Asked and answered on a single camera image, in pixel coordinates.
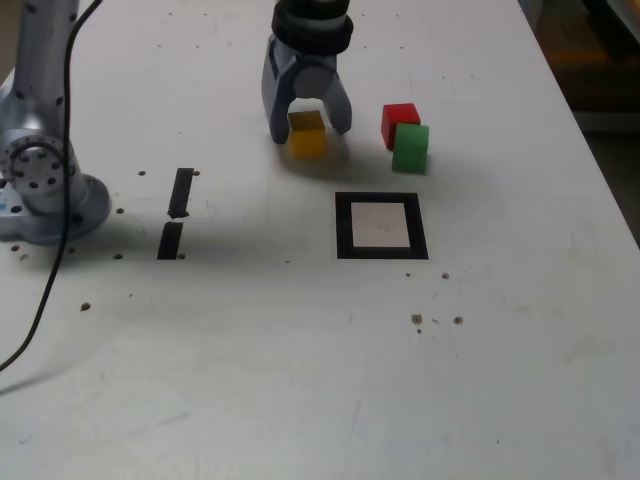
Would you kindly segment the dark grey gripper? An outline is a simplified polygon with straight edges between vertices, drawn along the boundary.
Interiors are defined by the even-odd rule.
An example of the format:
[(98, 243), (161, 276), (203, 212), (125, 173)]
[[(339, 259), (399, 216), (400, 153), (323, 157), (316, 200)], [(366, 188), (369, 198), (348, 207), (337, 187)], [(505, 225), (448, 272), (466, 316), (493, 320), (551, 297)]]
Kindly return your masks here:
[(261, 96), (275, 144), (287, 142), (290, 131), (288, 111), (296, 97), (320, 100), (331, 126), (339, 135), (351, 130), (352, 106), (337, 68), (336, 55), (295, 51), (275, 35), (269, 37)]

